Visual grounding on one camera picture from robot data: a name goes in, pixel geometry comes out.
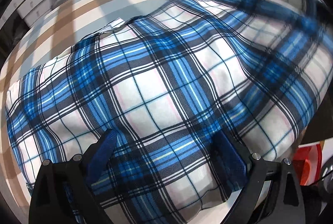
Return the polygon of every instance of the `black cable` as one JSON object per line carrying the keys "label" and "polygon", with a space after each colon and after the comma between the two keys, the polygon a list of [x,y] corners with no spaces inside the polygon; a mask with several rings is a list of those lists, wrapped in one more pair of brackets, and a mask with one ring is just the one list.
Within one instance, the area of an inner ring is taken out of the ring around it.
{"label": "black cable", "polygon": [[328,173],[325,174],[325,176],[319,178],[317,181],[313,182],[312,184],[310,184],[309,186],[315,185],[316,183],[320,182],[321,180],[325,179],[327,176],[329,176],[331,173],[333,172],[333,170],[329,171]]}

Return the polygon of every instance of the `plaid shirt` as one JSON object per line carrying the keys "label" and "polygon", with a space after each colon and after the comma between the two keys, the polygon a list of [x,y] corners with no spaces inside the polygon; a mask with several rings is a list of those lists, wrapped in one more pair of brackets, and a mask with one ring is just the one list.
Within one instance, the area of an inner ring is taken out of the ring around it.
{"label": "plaid shirt", "polygon": [[26,74],[7,128],[32,190],[41,162],[84,153],[106,129],[114,154],[91,185],[117,223],[186,223],[242,187],[211,164],[230,132],[274,160],[319,107],[332,39],[317,0],[171,0],[116,20]]}

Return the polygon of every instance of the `blue and white plaid fabric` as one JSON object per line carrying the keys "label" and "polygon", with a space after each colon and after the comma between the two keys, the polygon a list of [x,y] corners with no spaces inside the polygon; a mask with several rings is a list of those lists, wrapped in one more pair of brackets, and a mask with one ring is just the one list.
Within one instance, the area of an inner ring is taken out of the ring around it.
{"label": "blue and white plaid fabric", "polygon": [[326,93],[333,43],[318,3],[171,0],[32,69],[6,103],[29,189],[44,159],[69,160],[113,129],[117,147],[91,188],[115,224],[186,223],[224,202],[242,185],[216,175],[214,136],[274,160]]}

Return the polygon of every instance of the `table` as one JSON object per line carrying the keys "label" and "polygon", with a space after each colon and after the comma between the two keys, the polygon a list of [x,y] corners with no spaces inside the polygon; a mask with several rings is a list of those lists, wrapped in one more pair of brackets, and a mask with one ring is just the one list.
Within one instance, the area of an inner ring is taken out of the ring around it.
{"label": "table", "polygon": [[[121,18],[128,20],[146,15],[162,6],[167,0],[68,0],[48,15],[40,18],[27,32],[7,58],[0,73],[0,192],[7,204],[22,223],[28,223],[30,194],[23,175],[12,153],[6,125],[6,92],[10,85],[24,76],[31,68],[46,63],[59,55],[82,37]],[[233,198],[227,203],[200,212],[198,223],[208,215],[220,223]],[[221,218],[216,217],[219,211]]]}

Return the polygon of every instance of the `metal screw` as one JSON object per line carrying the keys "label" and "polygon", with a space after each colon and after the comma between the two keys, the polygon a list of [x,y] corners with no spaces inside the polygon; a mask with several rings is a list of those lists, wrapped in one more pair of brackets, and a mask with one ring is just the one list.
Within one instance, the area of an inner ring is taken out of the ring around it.
{"label": "metal screw", "polygon": [[259,160],[261,158],[261,156],[258,153],[253,153],[252,158],[255,159],[255,160]]}
{"label": "metal screw", "polygon": [[284,161],[287,165],[290,165],[290,164],[291,164],[291,161],[290,161],[288,158],[285,158],[283,161]]}
{"label": "metal screw", "polygon": [[43,164],[43,166],[47,166],[49,163],[50,163],[50,160],[45,159],[42,164]]}
{"label": "metal screw", "polygon": [[73,156],[74,161],[80,161],[82,159],[82,154],[76,154]]}

